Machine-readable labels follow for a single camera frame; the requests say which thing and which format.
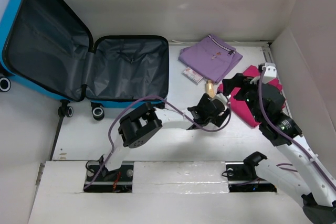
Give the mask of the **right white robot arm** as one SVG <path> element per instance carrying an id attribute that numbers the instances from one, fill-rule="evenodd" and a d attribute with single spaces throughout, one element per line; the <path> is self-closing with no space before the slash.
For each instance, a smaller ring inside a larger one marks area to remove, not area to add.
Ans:
<path id="1" fill-rule="evenodd" d="M 236 100 L 244 101 L 262 135 L 292 164 L 297 174 L 272 163 L 264 154 L 254 152 L 244 159 L 243 173 L 247 178 L 264 179 L 292 198 L 312 223 L 335 223 L 335 179 L 312 151 L 302 130 L 285 115 L 284 96 L 263 79 L 254 80 L 241 73 L 224 79 L 223 93 L 238 88 Z"/>

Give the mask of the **purple shirt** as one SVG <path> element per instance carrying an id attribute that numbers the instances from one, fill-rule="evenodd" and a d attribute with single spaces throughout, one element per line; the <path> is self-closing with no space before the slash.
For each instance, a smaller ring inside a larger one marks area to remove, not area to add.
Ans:
<path id="1" fill-rule="evenodd" d="M 180 62 L 214 83 L 221 82 L 242 58 L 236 48 L 212 34 L 182 49 L 179 55 Z"/>

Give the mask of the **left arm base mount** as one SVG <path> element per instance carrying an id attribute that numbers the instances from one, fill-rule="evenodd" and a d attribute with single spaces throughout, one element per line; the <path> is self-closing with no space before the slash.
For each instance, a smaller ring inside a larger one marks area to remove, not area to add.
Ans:
<path id="1" fill-rule="evenodd" d="M 134 162 L 124 162 L 117 170 L 108 171 L 106 168 L 98 175 L 97 179 L 88 187 L 99 170 L 99 164 L 86 165 L 87 174 L 83 185 L 86 193 L 132 193 Z"/>

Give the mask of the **small pink printed card pack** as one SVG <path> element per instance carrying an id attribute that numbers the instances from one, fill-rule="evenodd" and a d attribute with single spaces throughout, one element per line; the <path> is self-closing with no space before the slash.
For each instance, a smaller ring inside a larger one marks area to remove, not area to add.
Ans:
<path id="1" fill-rule="evenodd" d="M 204 79 L 203 76 L 198 74 L 196 71 L 194 71 L 190 67 L 185 68 L 182 71 L 182 75 L 187 77 L 189 80 L 191 80 L 196 85 L 198 85 Z"/>

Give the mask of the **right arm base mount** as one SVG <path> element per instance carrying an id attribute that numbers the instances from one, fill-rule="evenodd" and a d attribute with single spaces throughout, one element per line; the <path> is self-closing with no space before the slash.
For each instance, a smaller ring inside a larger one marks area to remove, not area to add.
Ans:
<path id="1" fill-rule="evenodd" d="M 257 178 L 244 170 L 243 162 L 225 162 L 221 174 L 227 179 L 230 193 L 276 193 L 277 188 L 270 182 Z"/>

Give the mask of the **beige cosmetic tube gold cap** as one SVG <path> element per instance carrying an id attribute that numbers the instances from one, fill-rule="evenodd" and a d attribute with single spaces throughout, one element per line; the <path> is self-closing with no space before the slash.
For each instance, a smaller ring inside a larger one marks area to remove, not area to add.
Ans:
<path id="1" fill-rule="evenodd" d="M 206 81 L 206 93 L 209 95 L 210 98 L 213 98 L 216 95 L 212 80 Z"/>

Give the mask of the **blue hard-shell suitcase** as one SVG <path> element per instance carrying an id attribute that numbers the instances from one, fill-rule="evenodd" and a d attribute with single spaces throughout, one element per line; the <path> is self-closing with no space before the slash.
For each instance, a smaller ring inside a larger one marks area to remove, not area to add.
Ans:
<path id="1" fill-rule="evenodd" d="M 95 120 L 106 108 L 160 103 L 169 91 L 169 44 L 156 35 L 94 39 L 64 0 L 9 0 L 1 18 L 1 91 L 13 81 L 61 102 L 89 100 Z"/>

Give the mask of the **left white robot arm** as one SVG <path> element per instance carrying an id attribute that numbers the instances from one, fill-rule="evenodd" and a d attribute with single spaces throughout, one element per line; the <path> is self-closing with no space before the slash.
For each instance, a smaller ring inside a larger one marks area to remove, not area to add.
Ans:
<path id="1" fill-rule="evenodd" d="M 127 107 L 117 116 L 108 130 L 111 149 L 99 158 L 100 176 L 105 180 L 114 179 L 129 150 L 141 147 L 161 129 L 218 132 L 228 125 L 232 115 L 229 97 L 222 93 L 214 97 L 203 94 L 196 106 L 187 108 L 191 118 L 167 101 L 165 103 L 172 110 L 156 109 L 146 102 L 131 112 Z"/>

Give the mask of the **magenta garment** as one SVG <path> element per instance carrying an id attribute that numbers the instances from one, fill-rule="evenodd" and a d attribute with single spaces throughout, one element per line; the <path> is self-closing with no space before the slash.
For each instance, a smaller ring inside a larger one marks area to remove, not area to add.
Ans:
<path id="1" fill-rule="evenodd" d="M 250 65 L 244 72 L 243 72 L 244 76 L 248 76 L 248 77 L 256 77 L 259 76 L 260 73 L 258 71 L 258 68 L 256 66 Z M 247 125 L 249 125 L 252 128 L 257 127 L 260 123 L 257 122 L 252 113 L 250 112 L 247 104 L 244 101 L 238 101 L 234 98 L 234 96 L 238 93 L 238 91 L 240 90 L 240 88 L 235 88 L 232 92 L 231 92 L 231 98 L 230 98 L 230 102 L 231 102 L 231 108 L 232 111 L 242 120 L 244 121 Z"/>

